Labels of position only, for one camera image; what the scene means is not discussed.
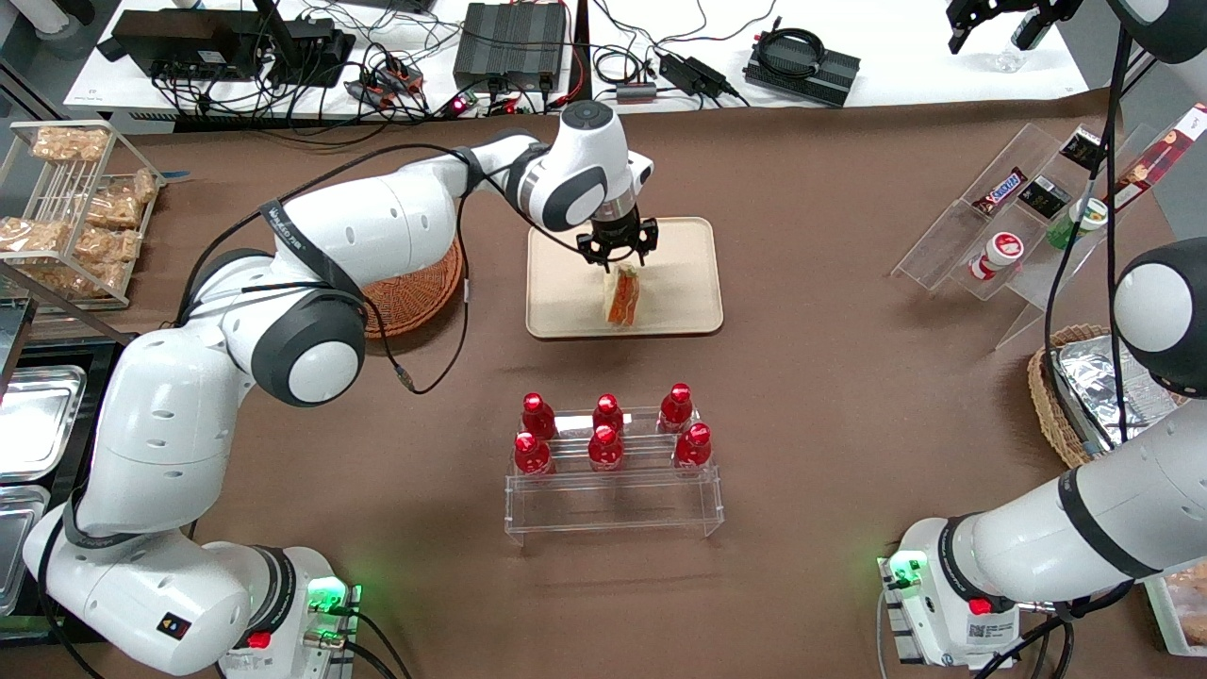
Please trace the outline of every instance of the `red button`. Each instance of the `red button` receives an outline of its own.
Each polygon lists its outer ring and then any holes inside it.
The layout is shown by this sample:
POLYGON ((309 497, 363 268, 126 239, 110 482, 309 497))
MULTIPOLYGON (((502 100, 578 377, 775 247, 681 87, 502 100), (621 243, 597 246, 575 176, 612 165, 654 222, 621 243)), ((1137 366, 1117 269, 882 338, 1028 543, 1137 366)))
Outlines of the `red button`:
POLYGON ((973 599, 968 602, 968 610, 973 611, 973 615, 989 615, 993 613, 993 604, 989 603, 989 599, 973 599))
POLYGON ((267 649, 272 640, 273 634, 270 632, 252 632, 251 634, 247 634, 247 648, 267 649))

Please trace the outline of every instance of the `green status light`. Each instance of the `green status light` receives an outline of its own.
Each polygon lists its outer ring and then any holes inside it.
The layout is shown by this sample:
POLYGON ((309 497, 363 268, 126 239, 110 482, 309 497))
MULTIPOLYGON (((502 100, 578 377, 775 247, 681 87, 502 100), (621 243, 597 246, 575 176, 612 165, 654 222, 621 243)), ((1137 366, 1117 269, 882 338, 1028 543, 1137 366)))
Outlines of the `green status light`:
POLYGON ((917 585, 922 580, 922 569, 926 568, 926 552, 916 550, 904 550, 888 558, 888 569, 893 572, 897 581, 917 585))
POLYGON ((343 605, 346 597, 348 586, 336 576, 311 580, 307 587, 307 602, 310 608, 323 613, 332 607, 343 605))

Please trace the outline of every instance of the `robotic arm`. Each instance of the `robotic arm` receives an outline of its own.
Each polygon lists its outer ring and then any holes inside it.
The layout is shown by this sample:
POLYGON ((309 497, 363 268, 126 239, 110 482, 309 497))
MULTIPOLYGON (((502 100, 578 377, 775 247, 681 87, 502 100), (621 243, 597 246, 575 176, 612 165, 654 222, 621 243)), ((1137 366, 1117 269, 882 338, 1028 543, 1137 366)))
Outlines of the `robotic arm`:
POLYGON ((1016 639, 1020 602, 1069 602, 1207 558, 1205 262, 1207 238, 1150 250, 1124 269, 1115 295, 1127 349, 1195 400, 1109 457, 992 511, 920 521, 902 538, 890 586, 927 662, 989 662, 1016 639), (978 634, 987 627, 1008 633, 978 634))
POLYGON ((169 674, 217 662, 229 679, 325 675, 339 620, 323 611, 349 593, 321 555, 199 546, 180 533, 218 498, 243 399, 257 385, 299 408, 343 394, 365 358, 360 288, 439 261, 456 235, 454 198, 492 181, 550 230, 591 219, 579 242, 588 261, 657 245, 636 207, 653 164, 629 151, 607 106, 570 105, 552 147, 513 131, 455 151, 264 205, 276 253, 216 257, 186 321, 129 345, 87 490, 51 510, 23 550, 51 597, 169 674))
MULTIPOLYGON (((1207 7, 1200 0, 1107 0, 1136 43, 1170 64, 1207 99, 1207 7)), ((1056 22, 1073 18, 1081 0, 951 0, 947 47, 958 54, 978 25, 1007 12, 1028 12, 1016 33, 1020 49, 1034 46, 1056 22)))

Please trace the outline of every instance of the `beige tray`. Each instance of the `beige tray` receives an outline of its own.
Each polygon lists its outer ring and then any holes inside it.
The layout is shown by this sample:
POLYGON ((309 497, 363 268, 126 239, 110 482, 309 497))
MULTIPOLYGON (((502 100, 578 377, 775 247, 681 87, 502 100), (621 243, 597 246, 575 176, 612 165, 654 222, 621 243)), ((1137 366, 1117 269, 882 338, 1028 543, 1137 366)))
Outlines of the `beige tray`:
MULTIPOLYGON (((567 244, 589 226, 559 233, 567 244)), ((700 217, 658 219, 658 248, 641 267, 636 322, 604 317, 604 267, 529 229, 529 332, 541 339, 643 334, 700 334, 721 327, 721 279, 712 224, 700 217)), ((637 263, 637 257, 630 259, 637 263)))

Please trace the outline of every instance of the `food container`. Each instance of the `food container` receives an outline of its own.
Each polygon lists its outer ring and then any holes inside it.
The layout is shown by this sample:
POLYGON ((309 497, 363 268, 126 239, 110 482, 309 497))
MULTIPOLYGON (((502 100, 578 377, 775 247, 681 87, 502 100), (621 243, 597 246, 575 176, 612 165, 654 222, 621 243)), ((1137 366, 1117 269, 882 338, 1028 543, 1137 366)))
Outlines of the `food container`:
POLYGON ((59 464, 83 384, 83 370, 74 365, 13 371, 0 400, 0 484, 35 481, 59 464))
POLYGON ((25 564, 21 549, 34 525, 42 519, 49 493, 41 486, 0 488, 0 616, 17 605, 25 564))

